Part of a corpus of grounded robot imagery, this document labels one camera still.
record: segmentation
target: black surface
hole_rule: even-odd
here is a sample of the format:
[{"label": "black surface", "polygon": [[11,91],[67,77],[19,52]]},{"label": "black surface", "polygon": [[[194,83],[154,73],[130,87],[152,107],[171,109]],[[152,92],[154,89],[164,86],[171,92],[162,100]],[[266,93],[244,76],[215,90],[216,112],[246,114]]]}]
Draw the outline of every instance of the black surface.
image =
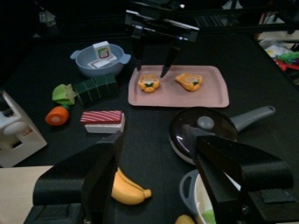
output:
[{"label": "black surface", "polygon": [[[120,45],[126,53],[131,53],[128,39],[111,39],[110,43]],[[126,133],[120,167],[140,186],[151,188],[154,197],[138,206],[126,206],[111,200],[111,223],[174,223],[179,215],[188,214],[179,195],[179,182],[194,169],[176,156],[168,139],[168,126],[182,109],[128,104],[127,84],[135,68],[134,61],[116,77],[118,96],[86,106],[78,102],[71,108],[70,121],[62,127],[54,128],[44,122],[55,106],[54,88],[62,83],[78,83],[86,79],[70,56],[91,44],[36,45],[4,84],[7,93],[26,110],[48,142],[48,146],[18,166],[55,165],[84,150],[107,134],[87,133],[80,124],[82,112],[122,109],[126,113]],[[164,45],[151,45],[144,52],[146,65],[164,63]],[[186,43],[175,63],[215,66],[220,70],[228,86],[230,105],[219,110],[227,116],[266,105],[275,107],[275,114],[242,130],[238,138],[243,144],[266,150],[290,164],[299,194],[299,94],[264,50],[242,34],[200,35],[196,43]]]}]

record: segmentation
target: frying pan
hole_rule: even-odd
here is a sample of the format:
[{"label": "frying pan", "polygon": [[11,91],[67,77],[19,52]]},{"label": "frying pan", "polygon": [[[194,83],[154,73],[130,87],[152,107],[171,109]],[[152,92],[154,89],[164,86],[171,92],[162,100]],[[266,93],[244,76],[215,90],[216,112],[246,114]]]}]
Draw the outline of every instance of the frying pan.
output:
[{"label": "frying pan", "polygon": [[246,114],[228,118],[214,108],[194,107],[182,110],[175,115],[170,125],[170,140],[175,153],[187,163],[194,165],[188,142],[184,137],[184,125],[198,128],[204,135],[216,135],[231,141],[238,141],[239,132],[251,123],[275,112],[276,109],[272,106],[264,106],[248,111]]}]

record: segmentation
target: toy food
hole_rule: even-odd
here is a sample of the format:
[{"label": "toy food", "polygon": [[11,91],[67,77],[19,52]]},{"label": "toy food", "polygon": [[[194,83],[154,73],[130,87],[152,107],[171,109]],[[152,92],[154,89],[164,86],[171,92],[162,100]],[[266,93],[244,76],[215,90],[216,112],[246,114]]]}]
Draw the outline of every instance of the toy food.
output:
[{"label": "toy food", "polygon": [[182,84],[186,90],[196,91],[203,83],[203,78],[198,74],[182,73],[175,77],[175,80]]},{"label": "toy food", "polygon": [[62,105],[55,107],[50,114],[46,116],[46,122],[51,126],[60,126],[63,125],[70,119],[70,111],[68,111],[68,106]]},{"label": "toy food", "polygon": [[120,110],[86,111],[80,122],[90,133],[116,133],[124,131],[126,115]]},{"label": "toy food", "polygon": [[147,93],[152,93],[160,86],[160,81],[154,74],[143,74],[138,81],[138,86]]},{"label": "toy food", "polygon": [[118,168],[111,196],[126,205],[136,205],[152,196],[152,192],[136,184]]}]

